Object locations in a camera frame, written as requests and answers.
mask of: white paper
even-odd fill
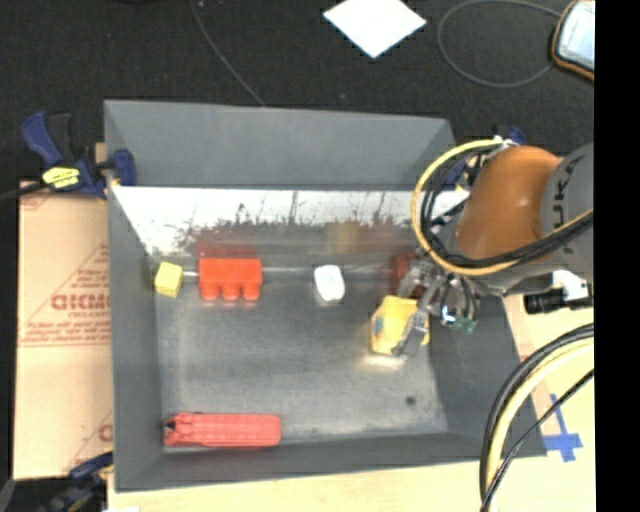
[[[324,17],[374,59],[427,23],[400,0],[345,0]]]

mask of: yellow cable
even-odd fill
[[[459,265],[450,263],[449,261],[445,260],[444,258],[440,257],[438,254],[436,254],[436,252],[432,249],[431,245],[429,244],[424,234],[422,233],[420,218],[418,214],[418,198],[420,197],[420,193],[422,192],[422,187],[424,187],[424,184],[427,182],[429,177],[436,171],[436,169],[438,169],[447,160],[461,153],[465,153],[472,149],[487,148],[491,146],[500,146],[501,144],[503,144],[503,142],[504,141],[502,139],[483,139],[483,140],[477,140],[473,142],[467,142],[466,144],[462,144],[453,149],[450,149],[446,153],[443,153],[442,155],[440,155],[440,157],[434,160],[431,163],[431,165],[427,167],[425,172],[422,174],[422,176],[418,180],[418,183],[416,184],[415,189],[413,190],[413,195],[411,196],[411,226],[413,227],[413,231],[418,239],[418,242],[420,243],[422,248],[425,251],[427,251],[428,255],[438,265],[445,268],[449,272],[455,272],[457,274],[464,275],[464,276],[483,276],[483,275],[492,274],[494,272],[499,272],[500,270],[509,268],[520,261],[519,259],[515,259],[511,261],[505,261],[503,263],[495,263],[493,265],[487,265],[486,267],[478,267],[478,268],[461,267]],[[553,230],[551,233],[548,233],[543,237],[543,239],[559,231],[563,231],[569,228],[571,225],[579,222],[584,217],[589,215],[592,211],[593,211],[593,208],[585,211],[581,215],[578,215],[574,219],[568,221],[567,223],[563,224],[559,228]]]
[[[509,427],[513,418],[520,410],[520,407],[527,399],[533,389],[547,376],[549,373],[557,369],[559,366],[567,363],[579,355],[585,354],[594,349],[593,338],[581,340],[568,347],[563,347],[549,354],[540,365],[524,380],[521,386],[514,392],[509,402],[503,409],[500,418],[496,422],[494,434],[489,445],[489,454],[487,458],[487,491],[491,482],[495,478],[496,472],[500,466],[502,448],[507,437]]]

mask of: yellow object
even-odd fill
[[[42,180],[54,188],[77,185],[80,182],[80,171],[75,167],[52,167],[43,173]]]
[[[183,271],[180,265],[163,261],[160,263],[153,284],[159,294],[175,299],[182,285],[182,277]]]
[[[418,309],[417,301],[387,295],[371,317],[370,348],[378,354],[392,355],[391,350],[400,342],[411,315]],[[429,332],[421,345],[429,342]]]

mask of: orange lego brick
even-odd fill
[[[272,414],[181,412],[165,422],[166,446],[259,448],[280,442],[280,418]]]
[[[243,297],[254,301],[260,297],[262,262],[258,258],[201,258],[198,261],[200,295],[214,300]]]

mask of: gray bin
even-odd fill
[[[403,205],[453,145],[445,120],[108,101],[105,121],[107,152],[129,149],[139,173],[109,194],[116,489],[478,457],[518,363],[501,301],[482,303],[471,336],[432,325],[404,363],[367,349],[389,261],[415,247]],[[194,270],[233,251],[263,262],[257,302],[205,302],[190,279],[177,299],[154,293],[160,261]],[[343,269],[338,304],[314,294],[325,263]],[[180,411],[278,414],[282,442],[164,447],[163,421]],[[534,418],[527,403],[514,431]],[[523,450],[543,452],[539,439]]]

